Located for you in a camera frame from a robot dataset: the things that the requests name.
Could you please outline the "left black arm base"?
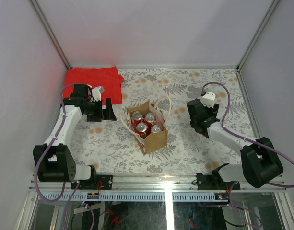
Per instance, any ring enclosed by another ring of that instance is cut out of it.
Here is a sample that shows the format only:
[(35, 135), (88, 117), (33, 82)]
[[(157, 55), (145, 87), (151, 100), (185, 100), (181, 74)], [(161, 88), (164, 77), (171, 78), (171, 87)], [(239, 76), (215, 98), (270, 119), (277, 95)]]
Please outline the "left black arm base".
[(111, 190), (113, 185), (113, 175), (100, 174), (95, 179), (80, 180), (79, 190)]

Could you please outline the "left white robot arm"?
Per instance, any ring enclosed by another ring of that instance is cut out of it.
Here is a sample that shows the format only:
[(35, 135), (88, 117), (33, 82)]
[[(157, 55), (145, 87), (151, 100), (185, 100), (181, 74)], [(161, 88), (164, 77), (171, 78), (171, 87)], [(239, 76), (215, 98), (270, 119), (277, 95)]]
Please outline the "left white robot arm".
[(74, 130), (83, 116), (88, 122), (116, 121), (110, 98), (103, 107), (102, 86), (72, 84), (70, 96), (62, 98), (58, 120), (43, 145), (33, 149), (35, 180), (41, 182), (74, 182), (93, 189), (98, 185), (94, 166), (78, 165), (70, 152)]

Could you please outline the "watermelon canvas tote bag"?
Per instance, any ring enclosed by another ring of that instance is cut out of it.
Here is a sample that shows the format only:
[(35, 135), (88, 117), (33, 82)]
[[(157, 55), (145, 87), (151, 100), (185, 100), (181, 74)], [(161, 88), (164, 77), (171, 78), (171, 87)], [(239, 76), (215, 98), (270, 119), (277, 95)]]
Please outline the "watermelon canvas tote bag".
[[(159, 103), (163, 100), (167, 99), (168, 104), (168, 112), (167, 115), (164, 116), (160, 108), (158, 107)], [(168, 142), (168, 130), (166, 127), (166, 123), (168, 122), (170, 113), (172, 110), (172, 101), (169, 96), (162, 96), (160, 99), (156, 101), (155, 104), (152, 104), (149, 100), (138, 107), (128, 108), (126, 113), (120, 113), (119, 118), (123, 126), (129, 131), (137, 141), (143, 155), (150, 154), (154, 151), (159, 150), (160, 148), (167, 145)], [(152, 113), (156, 116), (156, 125), (159, 125), (162, 129), (162, 132), (159, 133), (150, 133), (149, 127), (149, 135), (142, 139), (139, 134), (136, 133), (135, 128), (133, 127), (131, 116), (135, 111), (140, 111), (143, 114), (143, 117), (147, 113)]]

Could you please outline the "red cola can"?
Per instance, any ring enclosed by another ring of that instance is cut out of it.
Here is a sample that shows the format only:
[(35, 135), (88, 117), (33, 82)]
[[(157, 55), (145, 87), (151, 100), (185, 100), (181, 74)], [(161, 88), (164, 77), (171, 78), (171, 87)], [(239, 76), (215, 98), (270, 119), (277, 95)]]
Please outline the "red cola can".
[(162, 132), (162, 129), (159, 125), (153, 125), (150, 128), (150, 133), (159, 133)]
[(138, 123), (135, 131), (142, 139), (145, 139), (149, 135), (149, 127), (145, 122)]
[(136, 128), (137, 124), (144, 121), (143, 114), (140, 111), (135, 111), (132, 113), (131, 121), (133, 124), (133, 127)]
[(152, 127), (153, 125), (156, 125), (156, 116), (152, 113), (147, 113), (144, 117), (144, 122), (148, 127)]

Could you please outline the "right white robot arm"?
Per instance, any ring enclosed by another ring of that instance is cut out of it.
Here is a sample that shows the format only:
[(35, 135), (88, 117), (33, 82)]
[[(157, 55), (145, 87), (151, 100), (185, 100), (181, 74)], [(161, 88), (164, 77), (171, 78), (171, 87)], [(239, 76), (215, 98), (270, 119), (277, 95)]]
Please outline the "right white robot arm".
[(223, 164), (212, 170), (212, 184), (223, 189), (231, 182), (247, 181), (254, 188), (260, 188), (283, 173), (278, 155), (268, 149), (273, 148), (268, 138), (256, 139), (254, 143), (238, 134), (234, 136), (225, 131), (216, 117), (219, 105), (206, 107), (199, 99), (187, 102), (190, 124), (195, 131), (208, 139), (215, 140), (238, 153), (239, 164)]

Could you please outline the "red cola can front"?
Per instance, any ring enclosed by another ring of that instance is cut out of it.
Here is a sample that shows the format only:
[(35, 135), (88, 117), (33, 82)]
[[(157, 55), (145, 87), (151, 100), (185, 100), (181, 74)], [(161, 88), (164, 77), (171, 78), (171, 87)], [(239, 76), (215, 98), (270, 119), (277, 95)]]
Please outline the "red cola can front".
[(135, 131), (142, 139), (145, 139), (149, 135), (149, 127), (145, 122), (138, 123)]

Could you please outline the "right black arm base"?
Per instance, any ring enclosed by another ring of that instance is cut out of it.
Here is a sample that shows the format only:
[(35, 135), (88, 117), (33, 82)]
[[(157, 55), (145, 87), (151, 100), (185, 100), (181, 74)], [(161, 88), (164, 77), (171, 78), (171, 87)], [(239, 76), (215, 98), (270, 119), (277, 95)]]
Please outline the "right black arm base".
[(197, 173), (196, 174), (197, 187), (199, 190), (225, 190), (231, 188), (233, 181), (224, 182), (219, 175), (213, 174), (204, 174)]

